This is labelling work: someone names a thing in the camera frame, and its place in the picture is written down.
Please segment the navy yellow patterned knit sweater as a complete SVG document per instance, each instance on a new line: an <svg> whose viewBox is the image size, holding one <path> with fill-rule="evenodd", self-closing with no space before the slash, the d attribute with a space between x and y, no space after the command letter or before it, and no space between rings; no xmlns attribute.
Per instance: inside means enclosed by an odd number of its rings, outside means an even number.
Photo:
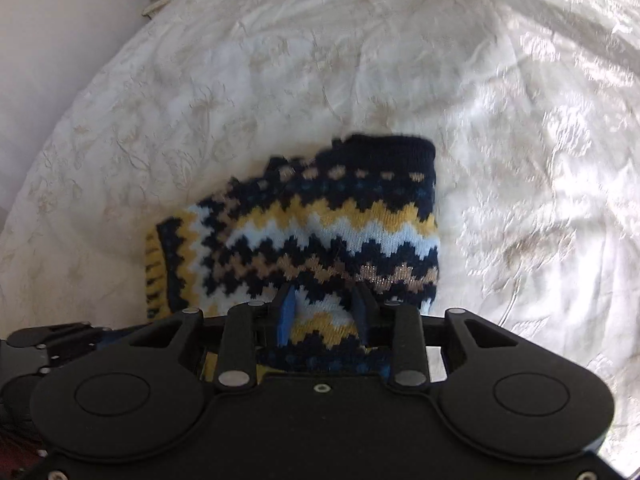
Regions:
<svg viewBox="0 0 640 480"><path fill-rule="evenodd" d="M355 133L311 157L274 156L262 174L229 181L146 234L146 315L223 315L293 285L290 331L258 347L261 370L387 375L390 349L362 344L352 288L431 307L435 155L418 136Z"/></svg>

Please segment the cream floral bedspread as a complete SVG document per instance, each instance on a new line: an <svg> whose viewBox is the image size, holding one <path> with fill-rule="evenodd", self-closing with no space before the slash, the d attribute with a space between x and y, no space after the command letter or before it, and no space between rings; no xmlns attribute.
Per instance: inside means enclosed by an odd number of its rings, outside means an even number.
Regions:
<svg viewBox="0 0 640 480"><path fill-rule="evenodd" d="M272 155L436 148L440 280L598 373L639 469L639 0L175 0L78 94L1 235L1 329L143 318L143 237Z"/></svg>

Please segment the cream bedside table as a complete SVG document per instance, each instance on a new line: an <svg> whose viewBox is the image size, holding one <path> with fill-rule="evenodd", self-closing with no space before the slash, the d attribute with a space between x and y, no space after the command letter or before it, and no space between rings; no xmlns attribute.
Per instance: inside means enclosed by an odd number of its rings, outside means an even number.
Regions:
<svg viewBox="0 0 640 480"><path fill-rule="evenodd" d="M164 6L168 3L168 0L156 0L150 3L146 8L143 9L142 15L149 20L152 20L154 16L163 9Z"/></svg>

